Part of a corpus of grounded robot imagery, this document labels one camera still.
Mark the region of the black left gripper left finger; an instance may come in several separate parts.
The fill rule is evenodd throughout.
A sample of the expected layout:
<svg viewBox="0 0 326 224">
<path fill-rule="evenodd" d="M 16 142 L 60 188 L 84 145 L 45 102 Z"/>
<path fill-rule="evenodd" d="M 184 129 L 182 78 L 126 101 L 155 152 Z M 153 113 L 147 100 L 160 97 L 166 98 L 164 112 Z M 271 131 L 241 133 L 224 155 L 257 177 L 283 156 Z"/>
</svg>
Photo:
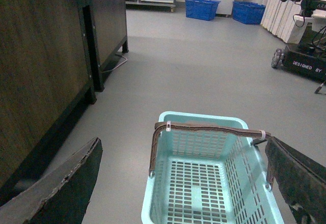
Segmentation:
<svg viewBox="0 0 326 224">
<path fill-rule="evenodd" d="M 55 170 L 1 206 L 1 223 L 82 223 L 102 158 L 94 138 Z"/>
</svg>

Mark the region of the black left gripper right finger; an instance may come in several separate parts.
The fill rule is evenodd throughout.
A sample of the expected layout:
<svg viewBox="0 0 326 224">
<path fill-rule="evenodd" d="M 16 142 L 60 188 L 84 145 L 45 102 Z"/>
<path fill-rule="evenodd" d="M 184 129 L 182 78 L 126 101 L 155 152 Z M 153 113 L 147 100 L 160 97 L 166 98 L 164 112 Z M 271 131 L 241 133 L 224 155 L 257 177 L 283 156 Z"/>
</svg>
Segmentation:
<svg viewBox="0 0 326 224">
<path fill-rule="evenodd" d="M 325 167 L 276 137 L 267 140 L 267 181 L 279 191 L 297 223 L 325 223 Z"/>
</svg>

